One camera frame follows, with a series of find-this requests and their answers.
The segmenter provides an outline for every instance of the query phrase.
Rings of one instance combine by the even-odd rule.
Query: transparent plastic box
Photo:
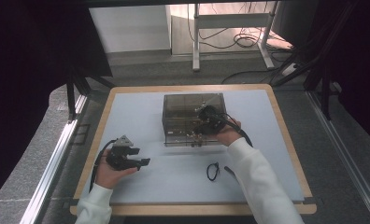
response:
[[[166,147],[201,147],[219,145],[207,136],[194,136],[193,129],[202,121],[196,109],[213,105],[219,113],[226,113],[222,93],[170,94],[164,96],[163,127]]]

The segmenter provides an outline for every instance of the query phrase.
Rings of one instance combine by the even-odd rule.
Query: white sleeve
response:
[[[105,189],[93,184],[89,195],[79,200],[76,223],[108,223],[112,214],[112,209],[109,206],[112,192],[112,189]]]
[[[259,224],[304,223],[260,150],[239,138],[228,147],[228,152],[236,178]]]

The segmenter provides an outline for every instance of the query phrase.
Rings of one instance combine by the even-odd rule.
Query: hand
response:
[[[230,119],[229,121],[241,127],[240,121],[237,121],[235,119],[233,120]],[[219,133],[217,133],[216,135],[213,135],[212,137],[216,138],[219,142],[221,142],[222,144],[228,147],[235,140],[241,138],[242,136],[234,128],[232,128],[229,125],[226,125],[225,127],[223,127],[223,129]]]
[[[137,171],[137,168],[130,168],[127,170],[116,171],[112,169],[106,162],[109,149],[105,150],[100,160],[100,165],[97,169],[95,183],[106,189],[113,189],[118,182],[125,176],[131,175]]]

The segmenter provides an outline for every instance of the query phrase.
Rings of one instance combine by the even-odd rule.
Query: black wire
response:
[[[240,8],[240,10],[238,10],[238,12],[237,12],[237,13],[240,13],[241,9],[243,9],[243,7],[245,7],[246,5],[247,5],[247,2],[245,2],[245,3],[243,4],[243,6]]]
[[[91,180],[90,180],[89,192],[92,191],[93,183],[95,181],[95,176],[97,175],[97,168],[100,165],[100,160],[103,157],[104,151],[107,149],[107,147],[110,144],[115,143],[116,141],[117,141],[117,139],[110,140],[108,143],[106,143],[106,145],[103,147],[103,149],[98,153],[97,159],[94,162],[94,167],[92,168],[92,177],[91,177]]]
[[[235,177],[235,172],[231,168],[225,166],[225,167],[223,167],[223,169],[225,171],[227,171],[230,175],[232,175],[233,177]]]
[[[212,178],[209,176],[209,168],[210,168],[211,166],[215,166],[215,168],[217,168],[217,170],[215,171],[214,177],[212,177]],[[217,178],[217,175],[220,173],[220,164],[219,164],[218,162],[215,162],[215,163],[211,163],[211,164],[209,164],[209,165],[208,165],[208,167],[207,167],[206,172],[207,172],[207,178],[208,178],[210,181],[214,181],[214,180]]]
[[[229,126],[231,126],[232,128],[234,128],[241,136],[243,136],[245,139],[246,139],[246,141],[247,141],[247,143],[251,146],[251,147],[253,147],[253,145],[252,145],[252,142],[251,142],[251,140],[249,139],[249,136],[246,134],[246,132],[244,132],[242,129],[241,129],[241,127],[240,126],[238,126],[238,124],[235,122],[235,120],[230,116],[230,115],[228,115],[228,114],[226,114],[226,113],[222,113],[222,114],[224,114],[224,115],[226,115],[226,116],[228,116],[234,123],[232,123],[232,122],[230,122],[230,121],[228,121],[228,120],[226,120],[226,119],[222,119],[222,118],[220,118],[219,116],[217,117],[217,119],[219,119],[219,120],[221,120],[221,121],[224,121],[227,125],[229,125]]]
[[[269,77],[271,77],[272,75],[274,75],[273,73],[270,74],[269,76],[267,77],[264,77],[263,79],[261,79],[258,83],[263,83],[263,81],[267,80]]]
[[[217,11],[215,10],[215,8],[214,8],[214,3],[211,3],[211,7],[212,7],[212,9],[215,11],[215,14],[218,14],[217,13]]]
[[[249,10],[247,10],[248,13],[251,12],[252,2],[249,2]]]
[[[226,80],[228,80],[229,78],[231,77],[235,77],[235,76],[238,76],[238,75],[242,75],[242,74],[246,74],[246,73],[264,73],[264,72],[274,72],[278,70],[278,68],[275,68],[275,69],[272,69],[272,70],[263,70],[263,71],[244,71],[244,72],[238,72],[238,73],[234,73],[234,74],[231,74],[230,76],[226,77],[222,82],[221,84],[223,84]]]
[[[272,86],[273,80],[275,79],[275,77],[277,77],[280,74],[280,72],[283,70],[283,68],[286,67],[291,62],[295,61],[296,56],[297,56],[297,54],[291,55],[288,59],[286,59],[283,62],[283,64],[276,71],[274,71],[272,73],[270,80],[267,82],[270,86]]]
[[[187,17],[188,17],[188,32],[189,32],[189,36],[190,36],[190,38],[191,38],[191,40],[192,41],[194,41],[194,39],[193,39],[193,37],[192,37],[192,32],[191,32],[191,26],[190,26],[190,19],[189,19],[189,4],[187,5]],[[210,35],[210,36],[208,36],[208,37],[202,37],[201,35],[200,35],[200,32],[199,32],[199,36],[200,36],[200,38],[202,38],[202,39],[204,39],[204,40],[206,40],[206,39],[209,39],[210,37],[212,37],[212,36],[215,36],[215,35],[218,35],[218,34],[220,34],[220,33],[222,33],[222,32],[224,32],[224,31],[226,31],[226,30],[228,30],[229,28],[225,28],[225,29],[222,29],[222,30],[220,30],[220,31],[218,31],[217,33],[215,33],[214,35]],[[259,36],[258,37],[255,37],[254,35],[248,35],[248,34],[242,34],[241,32],[240,32],[240,34],[237,34],[237,35],[235,35],[234,36],[234,43],[232,44],[232,45],[229,45],[229,46],[225,46],[225,47],[218,47],[218,46],[214,46],[214,45],[211,45],[211,44],[208,44],[208,43],[206,43],[206,42],[200,42],[199,41],[199,44],[204,44],[204,45],[207,45],[207,46],[210,46],[211,48],[215,48],[215,49],[228,49],[228,48],[231,48],[232,46],[234,46],[234,45],[238,45],[239,47],[241,47],[241,48],[251,48],[251,47],[253,47],[253,46],[255,46],[256,45],[256,43],[258,43],[258,41],[259,41],[259,39],[260,39],[260,36],[261,36],[261,31],[262,31],[262,29],[260,30],[260,34],[259,34]],[[239,43],[239,41],[240,40],[255,40],[255,41],[253,41],[253,43],[252,44],[250,44],[250,45],[243,45],[243,44],[240,44]]]
[[[267,1],[265,2],[265,4],[264,4],[264,10],[263,10],[263,13],[265,13],[266,12],[266,7],[267,7]]]
[[[277,53],[290,53],[290,54],[292,54],[292,52],[291,51],[277,51],[277,52],[271,52],[270,53],[270,57],[273,59],[273,60],[275,60],[276,62],[280,62],[280,63],[283,63],[283,62],[285,62],[287,59],[285,59],[285,60],[280,60],[280,59],[278,59],[278,58],[276,58],[275,57],[275,54],[277,54]]]

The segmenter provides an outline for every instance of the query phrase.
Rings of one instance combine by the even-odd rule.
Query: black cable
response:
[[[218,14],[218,13],[217,13],[217,11],[216,11],[216,10],[215,10],[215,8],[214,8],[214,3],[211,3],[211,7],[212,7],[212,9],[214,10],[215,14]]]
[[[91,180],[90,180],[89,192],[92,191],[93,183],[95,181],[95,176],[97,175],[97,169],[98,169],[98,166],[100,165],[100,160],[103,157],[104,151],[107,149],[107,147],[110,144],[115,143],[116,141],[117,141],[117,139],[110,140],[108,143],[106,143],[106,145],[103,147],[103,149],[98,153],[97,159],[95,159],[95,162],[94,162],[94,167],[92,168],[92,177],[91,177]]]
[[[209,169],[210,169],[210,167],[211,166],[215,166],[215,168],[216,168],[216,171],[215,171],[215,174],[214,174],[214,177],[210,177],[210,175],[209,175]],[[217,178],[217,175],[220,173],[220,164],[218,163],[218,162],[215,162],[215,163],[211,163],[211,164],[209,164],[208,165],[208,167],[207,167],[207,170],[206,170],[206,172],[207,172],[207,178],[210,180],[210,181],[214,181],[216,178]]]
[[[264,4],[264,10],[263,10],[263,13],[265,13],[266,12],[266,8],[267,8],[267,1],[265,2],[265,4]]]
[[[235,76],[238,76],[238,75],[242,75],[242,74],[246,74],[246,73],[264,73],[264,72],[274,72],[278,70],[278,68],[275,68],[275,69],[272,69],[272,70],[263,70],[263,71],[244,71],[244,72],[238,72],[238,73],[234,73],[234,74],[231,74],[230,76],[226,77],[223,79],[223,81],[221,82],[221,84],[223,84],[226,80],[228,80],[229,78],[231,77],[235,77]]]
[[[231,168],[225,166],[223,167],[223,169],[225,169],[225,171],[227,171],[229,174],[235,177],[235,172]]]
[[[247,10],[247,13],[251,12],[252,2],[249,2],[249,10]]]
[[[249,136],[246,134],[246,132],[244,132],[240,126],[238,126],[238,124],[235,122],[235,120],[228,114],[226,113],[222,113],[226,116],[228,116],[234,123],[232,123],[231,121],[228,121],[227,119],[223,119],[221,118],[220,116],[216,116],[215,119],[218,119],[224,123],[226,123],[227,125],[231,126],[233,129],[235,129],[235,131],[237,131],[241,136],[243,136],[247,143],[252,147],[252,142],[251,140],[249,139]]]
[[[261,79],[258,83],[263,83],[263,81],[265,81],[266,79],[268,79],[269,77],[271,77],[272,75],[274,75],[273,73],[270,74],[269,76],[267,77],[264,77],[263,79]]]
[[[240,13],[241,9],[243,9],[243,7],[245,7],[246,5],[247,5],[247,2],[245,2],[245,3],[243,4],[243,6],[238,10],[238,12],[237,12],[237,13]]]
[[[191,26],[190,26],[190,19],[189,19],[189,4],[187,5],[187,17],[188,17],[188,32],[189,32],[189,36],[190,36],[191,40],[194,41],[194,39],[192,37]],[[214,35],[210,35],[208,37],[201,37],[200,32],[199,32],[198,35],[200,36],[200,38],[206,40],[206,39],[209,39],[212,36],[215,36],[215,35],[218,35],[218,34],[224,32],[224,31],[226,31],[228,29],[229,28],[222,29],[222,30],[218,31],[217,33],[215,33]],[[260,36],[261,36],[261,31],[262,30],[260,30],[260,34],[259,34],[258,37],[255,37],[254,35],[248,35],[248,34],[242,34],[242,33],[237,34],[237,35],[234,36],[234,44],[229,45],[229,46],[225,46],[225,47],[218,47],[218,46],[214,46],[214,45],[208,44],[206,42],[200,42],[200,41],[199,41],[199,44],[204,44],[204,45],[210,46],[211,48],[215,48],[215,49],[228,49],[228,48],[231,48],[234,45],[238,45],[241,48],[251,48],[251,47],[255,46],[256,43],[258,43],[258,41],[260,39]],[[240,40],[244,40],[244,39],[246,39],[246,40],[255,40],[255,38],[257,38],[256,41],[254,41],[251,45],[243,45],[243,44],[240,44],[239,43]]]
[[[330,27],[332,27],[334,25],[334,22],[337,21],[337,17],[339,17],[339,14],[340,13],[333,13],[333,15],[331,16],[331,18],[328,20],[328,22],[326,22],[321,28],[320,30],[317,32],[316,35],[313,36],[313,38],[311,38],[310,40],[308,40],[304,45],[302,45],[301,47],[297,48],[297,49],[293,49],[292,50],[292,55],[283,62],[283,64],[278,68],[278,70],[276,70],[268,84],[269,85],[273,85],[273,80],[280,74],[280,72],[286,68],[289,64],[293,63],[295,61],[295,59],[301,54],[301,53],[306,53],[306,52],[313,52],[314,50],[316,50],[316,47],[318,47],[318,43],[321,41],[321,39],[325,36],[325,34],[327,33],[327,31],[329,31]]]
[[[277,52],[271,52],[270,53],[270,57],[273,59],[273,60],[275,60],[276,62],[279,62],[279,63],[283,63],[283,62],[285,62],[287,59],[285,59],[285,60],[280,60],[280,59],[278,59],[278,58],[276,58],[275,57],[275,54],[277,54],[277,53],[290,53],[290,54],[292,54],[292,52],[291,51],[277,51]]]

